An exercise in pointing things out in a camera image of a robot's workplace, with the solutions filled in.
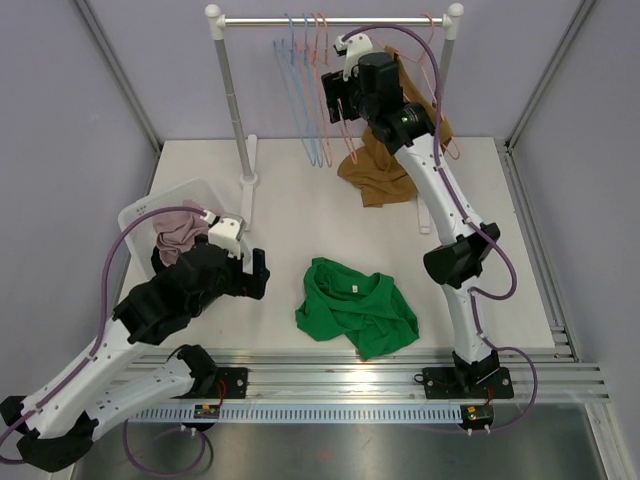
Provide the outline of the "green tank top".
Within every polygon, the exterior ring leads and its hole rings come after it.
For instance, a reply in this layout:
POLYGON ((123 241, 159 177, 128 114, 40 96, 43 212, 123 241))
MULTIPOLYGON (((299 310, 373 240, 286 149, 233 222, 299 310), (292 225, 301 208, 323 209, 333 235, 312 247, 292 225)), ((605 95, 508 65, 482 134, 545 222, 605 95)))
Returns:
POLYGON ((303 289, 296 325, 317 342, 344 336, 367 361, 419 339, 418 318, 391 276, 365 275, 317 257, 304 275, 303 289))

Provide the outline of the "aluminium mounting rail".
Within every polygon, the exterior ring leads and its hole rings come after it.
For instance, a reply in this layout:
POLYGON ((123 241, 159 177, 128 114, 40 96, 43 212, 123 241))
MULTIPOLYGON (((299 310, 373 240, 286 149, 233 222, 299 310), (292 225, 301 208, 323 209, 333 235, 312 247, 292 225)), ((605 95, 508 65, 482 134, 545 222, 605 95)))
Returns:
MULTIPOLYGON (((425 367, 451 363, 442 349, 410 349, 370 362, 351 350, 241 350, 212 349, 220 366, 248 371, 245 404, 382 404, 426 405, 423 386, 415 377, 425 367)), ((609 390, 601 368, 579 361, 568 346, 533 349, 528 361, 514 353, 502 355, 509 369, 514 396, 511 404, 522 408, 537 404, 608 403, 609 390)))

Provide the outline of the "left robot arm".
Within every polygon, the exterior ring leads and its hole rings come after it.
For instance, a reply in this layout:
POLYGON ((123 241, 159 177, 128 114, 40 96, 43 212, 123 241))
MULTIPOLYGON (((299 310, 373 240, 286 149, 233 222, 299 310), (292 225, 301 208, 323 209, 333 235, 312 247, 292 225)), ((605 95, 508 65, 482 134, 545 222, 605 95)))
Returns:
POLYGON ((2 419, 20 435, 20 463, 58 472, 114 427, 161 401, 223 393, 213 358, 189 344, 151 373, 118 388, 111 383, 218 298, 262 299, 270 278, 265 251, 254 249, 252 263, 246 273, 242 260, 199 241, 175 264, 131 289, 107 318, 102 336, 55 380, 34 394, 2 402, 2 419))

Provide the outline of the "light blue wire hanger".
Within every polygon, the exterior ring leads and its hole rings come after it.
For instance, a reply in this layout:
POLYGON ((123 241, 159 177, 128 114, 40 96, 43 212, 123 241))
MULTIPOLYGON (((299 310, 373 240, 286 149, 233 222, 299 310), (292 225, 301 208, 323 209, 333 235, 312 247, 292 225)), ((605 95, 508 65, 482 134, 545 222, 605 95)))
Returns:
POLYGON ((295 46, 295 25, 293 18, 289 14, 285 15, 285 19, 289 29, 289 37, 273 41, 273 50, 287 94, 296 133, 310 165, 320 168, 324 166, 324 155, 321 153, 317 128, 308 110, 304 90, 305 83, 299 71, 298 51, 295 46))
POLYGON ((288 81, 293 86, 290 97, 295 105, 292 107, 292 113, 310 165, 323 168, 329 164, 329 154, 325 152, 324 140, 319 130, 317 89, 307 37, 308 18, 303 17, 305 36, 302 43, 297 42, 294 19, 289 14, 286 14, 285 18, 289 28, 289 40, 282 40, 280 47, 289 70, 288 81))

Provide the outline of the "metal clothes rack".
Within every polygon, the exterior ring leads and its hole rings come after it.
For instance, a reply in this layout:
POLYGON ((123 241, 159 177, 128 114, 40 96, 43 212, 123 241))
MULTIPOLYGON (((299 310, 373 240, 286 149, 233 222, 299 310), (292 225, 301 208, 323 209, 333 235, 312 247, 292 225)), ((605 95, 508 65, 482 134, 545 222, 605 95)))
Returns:
POLYGON ((258 137, 255 134, 247 135, 242 124, 241 113, 229 63, 229 56, 225 44, 225 30, 227 28, 275 27, 287 25, 291 29, 294 29, 296 27, 303 27, 307 29, 310 24, 313 24, 316 28, 322 28, 324 30, 330 27, 354 27, 357 31, 385 28, 399 30, 406 33, 408 31, 408 28, 411 26, 415 27, 427 25, 430 29, 439 27, 445 31, 445 40, 440 59, 435 59, 428 46, 425 46, 423 49, 425 51, 425 54, 430 58, 432 70, 435 77, 435 85, 433 87, 432 96, 433 105, 436 111, 436 123, 438 126, 441 126, 444 122, 444 116, 442 112, 442 94, 444 92, 444 87, 450 68, 455 41, 458 36, 461 18, 464 15, 464 6, 460 3, 451 4, 448 7, 447 11, 437 18, 433 18, 429 15, 423 15, 420 18, 327 18, 320 14, 287 18, 229 18, 222 12, 221 8, 215 4, 207 5, 207 7, 205 8, 205 15, 208 20, 211 38, 214 41, 218 57, 218 64, 225 88, 231 124, 234 131, 240 165, 242 169, 242 175, 240 176, 240 185, 242 191, 240 212, 241 216, 246 222, 247 229, 250 229, 252 226, 254 194, 259 185, 259 177, 256 173, 258 137))

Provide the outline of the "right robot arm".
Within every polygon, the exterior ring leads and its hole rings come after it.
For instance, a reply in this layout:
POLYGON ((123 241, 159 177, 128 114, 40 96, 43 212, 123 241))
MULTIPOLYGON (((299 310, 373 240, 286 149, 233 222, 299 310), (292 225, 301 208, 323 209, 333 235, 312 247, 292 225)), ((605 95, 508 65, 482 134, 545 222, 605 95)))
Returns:
POLYGON ((322 77, 330 120, 364 119, 374 137, 407 172, 434 221, 440 246, 423 263, 442 287, 454 331, 452 380, 466 396, 484 390, 500 368, 496 350, 477 329, 480 309, 473 289, 482 263, 500 237, 466 198, 441 155, 439 136, 426 109, 405 99, 399 68, 384 51, 346 54, 341 71, 322 77))

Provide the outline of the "mauve pink tank top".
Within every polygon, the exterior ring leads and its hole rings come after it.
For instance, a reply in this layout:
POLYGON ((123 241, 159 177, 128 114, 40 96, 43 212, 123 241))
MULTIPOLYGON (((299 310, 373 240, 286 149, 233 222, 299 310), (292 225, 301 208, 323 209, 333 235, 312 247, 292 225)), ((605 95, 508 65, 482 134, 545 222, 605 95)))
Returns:
POLYGON ((179 256, 196 245, 199 236, 206 235, 209 225, 200 214, 191 211, 172 211, 152 218, 156 233, 151 262, 156 273, 174 265, 179 256))

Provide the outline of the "brown tank top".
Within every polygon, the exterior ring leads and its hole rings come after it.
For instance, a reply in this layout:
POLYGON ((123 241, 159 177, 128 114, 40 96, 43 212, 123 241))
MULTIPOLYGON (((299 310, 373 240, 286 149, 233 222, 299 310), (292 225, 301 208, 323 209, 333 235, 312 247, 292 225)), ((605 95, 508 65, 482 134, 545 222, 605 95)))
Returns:
MULTIPOLYGON (((402 63, 401 58, 409 60, 409 57, 389 45, 385 46, 384 50, 398 64, 400 85, 405 100, 420 103, 427 111, 429 118, 434 121, 434 106, 429 104, 429 101, 411 80, 402 63)), ((425 57, 426 54, 423 54, 419 60, 409 61, 422 64, 421 68, 424 70, 422 75, 426 80, 425 57)), ((446 116, 442 114, 440 143, 445 152, 454 137, 453 128, 446 116)), ((361 141, 362 146, 353 154, 356 162, 354 163, 352 155, 347 155, 339 165, 337 175, 360 191, 363 207, 380 208, 386 204, 403 203, 415 199, 417 189, 414 182, 386 147, 374 138, 369 127, 362 134, 361 141)))

